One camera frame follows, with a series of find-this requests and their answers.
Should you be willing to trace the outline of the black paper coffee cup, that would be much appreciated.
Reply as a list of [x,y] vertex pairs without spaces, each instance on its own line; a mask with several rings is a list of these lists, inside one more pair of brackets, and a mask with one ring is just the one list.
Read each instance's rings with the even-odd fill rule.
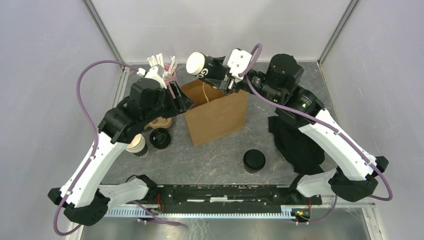
[[201,52],[193,52],[186,61],[186,71],[197,79],[218,88],[225,78],[227,69],[223,66],[225,57],[213,57]]
[[248,172],[249,174],[255,174],[258,171],[262,170],[264,168],[264,165],[260,165],[260,166],[251,166],[251,165],[244,165],[244,169],[246,172]]

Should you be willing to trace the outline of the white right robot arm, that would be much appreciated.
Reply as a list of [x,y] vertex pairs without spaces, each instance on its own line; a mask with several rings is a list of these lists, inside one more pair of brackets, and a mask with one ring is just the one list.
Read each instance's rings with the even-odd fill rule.
[[299,85],[304,73],[291,55],[271,58],[265,72],[251,67],[250,54],[217,57],[217,76],[211,84],[224,93],[244,90],[275,106],[268,130],[283,157],[298,176],[289,199],[302,204],[316,195],[335,195],[349,202],[377,199],[375,190],[388,167],[383,156],[361,148],[336,123],[323,102]]

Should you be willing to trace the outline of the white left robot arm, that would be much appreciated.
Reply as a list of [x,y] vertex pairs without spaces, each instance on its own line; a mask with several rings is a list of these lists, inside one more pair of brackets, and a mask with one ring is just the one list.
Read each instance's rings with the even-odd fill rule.
[[132,201],[153,203],[157,190],[136,178],[126,183],[102,186],[101,182],[117,157],[153,120],[172,118],[187,112],[194,101],[176,82],[163,87],[154,79],[141,78],[132,84],[130,93],[108,110],[84,160],[62,187],[52,188],[48,198],[64,209],[73,223],[92,226],[107,210]]

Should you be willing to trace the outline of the brown paper bag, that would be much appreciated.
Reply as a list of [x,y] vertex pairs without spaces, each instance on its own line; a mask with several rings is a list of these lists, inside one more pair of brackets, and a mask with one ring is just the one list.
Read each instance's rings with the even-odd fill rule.
[[225,95],[199,79],[183,85],[181,89],[194,102],[184,117],[195,147],[245,127],[247,92],[241,90]]

